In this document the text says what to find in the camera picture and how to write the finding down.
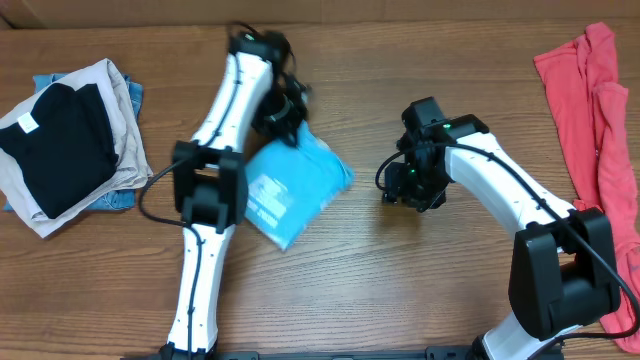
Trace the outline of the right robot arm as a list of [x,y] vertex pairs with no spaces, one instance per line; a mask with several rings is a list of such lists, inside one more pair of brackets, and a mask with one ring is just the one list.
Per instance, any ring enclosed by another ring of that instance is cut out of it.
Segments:
[[471,345],[429,347],[426,358],[560,359],[565,336],[620,307],[612,229],[599,209],[578,210],[548,192],[473,114],[447,118],[428,97],[401,120],[398,152],[376,173],[383,202],[436,209],[458,183],[514,240],[510,314]]

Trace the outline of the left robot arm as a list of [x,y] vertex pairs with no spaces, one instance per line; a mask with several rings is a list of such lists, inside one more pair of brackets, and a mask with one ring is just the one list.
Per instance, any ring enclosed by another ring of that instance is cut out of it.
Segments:
[[224,259],[249,195],[244,142],[255,130],[294,147],[307,115],[307,88],[285,70],[292,58],[280,32],[249,28],[230,36],[225,75],[207,117],[190,141],[174,147],[170,172],[185,250],[160,359],[215,356]]

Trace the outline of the light blue printed t-shirt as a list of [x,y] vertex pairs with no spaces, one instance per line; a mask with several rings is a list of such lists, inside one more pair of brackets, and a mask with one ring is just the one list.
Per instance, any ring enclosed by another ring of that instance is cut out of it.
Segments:
[[351,167],[312,132],[298,128],[298,144],[264,146],[246,167],[245,217],[281,250],[292,246],[313,219],[355,179]]

